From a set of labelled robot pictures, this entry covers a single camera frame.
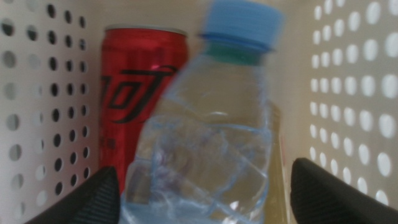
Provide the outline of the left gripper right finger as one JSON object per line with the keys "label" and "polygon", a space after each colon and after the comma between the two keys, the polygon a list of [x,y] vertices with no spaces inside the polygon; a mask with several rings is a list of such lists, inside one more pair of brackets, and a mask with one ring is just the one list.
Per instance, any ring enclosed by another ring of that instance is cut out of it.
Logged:
{"label": "left gripper right finger", "polygon": [[307,158],[292,165],[290,206],[301,224],[397,224],[397,210],[346,184]]}

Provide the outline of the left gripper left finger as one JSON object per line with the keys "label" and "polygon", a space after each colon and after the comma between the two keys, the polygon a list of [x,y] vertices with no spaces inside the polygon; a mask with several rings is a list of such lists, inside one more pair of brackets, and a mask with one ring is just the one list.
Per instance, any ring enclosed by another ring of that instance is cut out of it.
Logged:
{"label": "left gripper left finger", "polygon": [[27,224],[118,224],[120,207],[116,170],[104,167]]}

